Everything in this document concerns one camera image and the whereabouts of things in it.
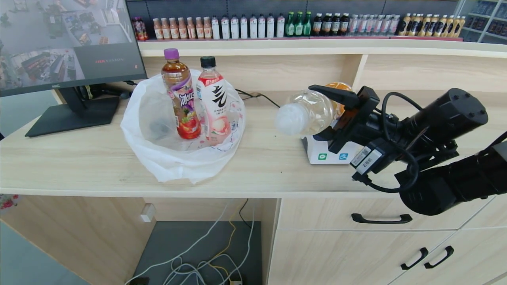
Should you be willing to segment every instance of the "purple bottle cap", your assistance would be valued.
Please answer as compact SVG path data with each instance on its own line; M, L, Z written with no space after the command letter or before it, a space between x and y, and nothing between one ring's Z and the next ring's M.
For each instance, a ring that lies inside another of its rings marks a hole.
M179 58L178 49L165 49L164 57L165 59L178 59Z

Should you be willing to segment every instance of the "monitor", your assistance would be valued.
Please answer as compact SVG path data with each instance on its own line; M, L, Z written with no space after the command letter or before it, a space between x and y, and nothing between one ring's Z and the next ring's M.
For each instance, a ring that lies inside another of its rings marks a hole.
M0 0L0 96L57 89L64 105L27 136L108 124L118 97L83 101L96 84L145 79L125 0Z

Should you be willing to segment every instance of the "white plastic bag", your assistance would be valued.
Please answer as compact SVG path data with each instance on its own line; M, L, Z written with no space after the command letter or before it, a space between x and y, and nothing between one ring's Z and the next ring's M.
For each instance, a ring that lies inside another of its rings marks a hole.
M200 71L191 70L194 90ZM180 138L172 100L167 95L162 76L141 81L134 89L121 123L127 143L139 161L160 182L189 179L197 183L215 176L233 157L245 131L245 105L234 87L226 82L229 121L232 133L225 141L210 147L204 133L197 139ZM194 105L203 109L195 96Z

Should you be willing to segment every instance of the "drawer handle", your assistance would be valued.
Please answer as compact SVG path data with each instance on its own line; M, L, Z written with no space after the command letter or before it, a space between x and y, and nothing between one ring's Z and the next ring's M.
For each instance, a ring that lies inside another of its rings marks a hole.
M354 222L361 224L406 224L412 220L412 217L409 214L400 215L401 220L399 221L370 221L366 220L358 213L353 213L351 216Z
M421 260L423 260L425 257L428 256L428 249L426 249L425 247L421 248L419 251L421 251L421 257L416 262L414 262L411 266L407 266L406 263L401 264L401 267L403 270L409 270L410 268L416 266L419 262L421 262Z
M431 269L439 266L442 262L451 257L451 255L454 253L454 248L452 248L452 246L448 246L445 248L445 251L447 251L447 255L442 258L442 260L438 261L435 265L431 265L429 262L426 262L424 263L424 267L426 267L426 269Z

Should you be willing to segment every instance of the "black bottle cap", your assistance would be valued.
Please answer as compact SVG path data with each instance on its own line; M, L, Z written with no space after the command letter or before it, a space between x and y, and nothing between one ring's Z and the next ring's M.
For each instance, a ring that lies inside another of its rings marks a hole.
M202 68L210 68L215 67L215 57L214 56L203 56L201 57L201 67Z

